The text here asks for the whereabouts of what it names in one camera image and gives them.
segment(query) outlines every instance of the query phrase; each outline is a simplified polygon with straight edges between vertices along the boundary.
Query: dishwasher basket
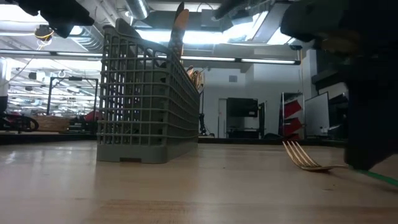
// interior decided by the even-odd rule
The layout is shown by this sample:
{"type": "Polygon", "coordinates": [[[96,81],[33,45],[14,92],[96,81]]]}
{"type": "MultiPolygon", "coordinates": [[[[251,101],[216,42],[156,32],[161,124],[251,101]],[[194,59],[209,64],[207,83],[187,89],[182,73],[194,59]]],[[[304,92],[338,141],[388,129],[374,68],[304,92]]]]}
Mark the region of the dishwasher basket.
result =
{"type": "Polygon", "coordinates": [[[98,161],[164,163],[197,148],[200,98],[167,47],[104,26],[98,161]]]}

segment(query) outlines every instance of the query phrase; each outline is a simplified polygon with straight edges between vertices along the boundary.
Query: ceiling duct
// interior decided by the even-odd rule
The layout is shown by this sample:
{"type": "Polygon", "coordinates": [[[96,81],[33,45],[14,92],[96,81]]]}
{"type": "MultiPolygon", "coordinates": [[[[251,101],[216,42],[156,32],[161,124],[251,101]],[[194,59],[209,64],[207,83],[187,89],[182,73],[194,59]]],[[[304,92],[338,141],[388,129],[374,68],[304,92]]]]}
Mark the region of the ceiling duct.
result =
{"type": "Polygon", "coordinates": [[[127,10],[134,19],[143,20],[148,17],[150,7],[146,0],[125,0],[127,10]]]}
{"type": "Polygon", "coordinates": [[[70,35],[73,41],[89,52],[102,52],[103,36],[95,26],[81,27],[81,33],[70,35]]]}

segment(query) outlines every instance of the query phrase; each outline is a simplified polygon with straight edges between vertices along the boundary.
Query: ceiling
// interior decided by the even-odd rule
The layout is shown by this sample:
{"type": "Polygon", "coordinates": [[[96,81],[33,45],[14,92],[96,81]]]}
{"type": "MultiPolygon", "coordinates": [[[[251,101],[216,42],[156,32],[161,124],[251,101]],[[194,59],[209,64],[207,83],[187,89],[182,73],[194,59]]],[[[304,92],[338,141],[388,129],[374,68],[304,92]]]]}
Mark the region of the ceiling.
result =
{"type": "MultiPolygon", "coordinates": [[[[203,35],[207,33],[220,33],[221,35],[228,32],[227,30],[232,26],[230,18],[216,23],[209,20],[211,17],[209,16],[211,14],[208,14],[211,13],[210,9],[216,9],[221,1],[207,0],[207,4],[201,4],[197,0],[185,1],[185,7],[190,10],[190,22],[187,27],[189,31],[187,32],[201,32],[201,35],[194,36],[192,39],[202,40],[203,35]]],[[[78,2],[89,10],[90,16],[96,21],[95,25],[93,27],[81,27],[75,33],[72,32],[73,35],[67,39],[55,36],[51,43],[46,45],[32,35],[40,24],[46,24],[45,20],[40,17],[30,17],[18,7],[3,5],[0,7],[0,10],[2,10],[0,12],[0,49],[37,50],[40,48],[54,52],[97,53],[101,52],[103,38],[101,32],[104,25],[113,24],[117,18],[131,22],[129,14],[126,13],[125,1],[109,0],[106,1],[106,4],[101,0],[78,0],[78,2]]],[[[238,38],[230,41],[232,43],[185,44],[184,55],[297,60],[297,53],[291,50],[289,46],[266,45],[278,29],[284,9],[288,6],[284,2],[268,6],[266,17],[263,21],[259,21],[258,31],[253,33],[251,40],[238,38]]],[[[180,1],[148,0],[148,4],[152,9],[151,13],[142,21],[133,20],[133,26],[136,29],[143,30],[143,32],[148,32],[148,38],[153,37],[151,32],[154,30],[170,31],[175,10],[180,1]]],[[[235,33],[243,33],[243,30],[239,28],[235,33]]],[[[44,110],[47,107],[50,77],[76,76],[100,79],[101,62],[99,60],[6,57],[8,64],[12,67],[12,80],[9,90],[10,109],[26,110],[34,108],[35,110],[44,110]],[[25,67],[29,61],[28,66],[21,72],[21,68],[25,67]],[[29,74],[32,72],[36,73],[36,79],[29,78],[29,74]]],[[[242,63],[203,61],[189,61],[189,63],[197,68],[237,68],[243,72],[248,69],[248,66],[242,63]]],[[[51,110],[62,113],[68,111],[86,113],[93,107],[94,85],[94,81],[73,82],[63,80],[52,90],[51,110]]]]}

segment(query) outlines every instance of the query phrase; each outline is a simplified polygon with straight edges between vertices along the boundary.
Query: fork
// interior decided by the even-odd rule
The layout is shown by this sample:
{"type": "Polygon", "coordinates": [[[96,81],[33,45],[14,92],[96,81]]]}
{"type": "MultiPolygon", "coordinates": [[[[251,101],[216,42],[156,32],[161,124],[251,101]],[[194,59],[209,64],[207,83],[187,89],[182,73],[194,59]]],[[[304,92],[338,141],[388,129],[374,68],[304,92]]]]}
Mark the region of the fork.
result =
{"type": "Polygon", "coordinates": [[[321,166],[317,162],[315,162],[305,151],[304,149],[300,146],[298,142],[282,142],[283,145],[285,146],[286,152],[289,155],[289,157],[292,159],[294,164],[298,166],[299,168],[310,171],[310,172],[328,172],[331,169],[338,168],[338,169],[349,169],[353,170],[356,172],[359,172],[360,174],[364,174],[368,177],[375,178],[377,180],[381,180],[383,182],[386,182],[388,184],[391,184],[395,187],[398,187],[398,180],[395,180],[391,177],[386,177],[381,174],[377,174],[375,172],[370,172],[367,170],[357,170],[352,168],[349,165],[330,165],[330,166],[321,166]]]}

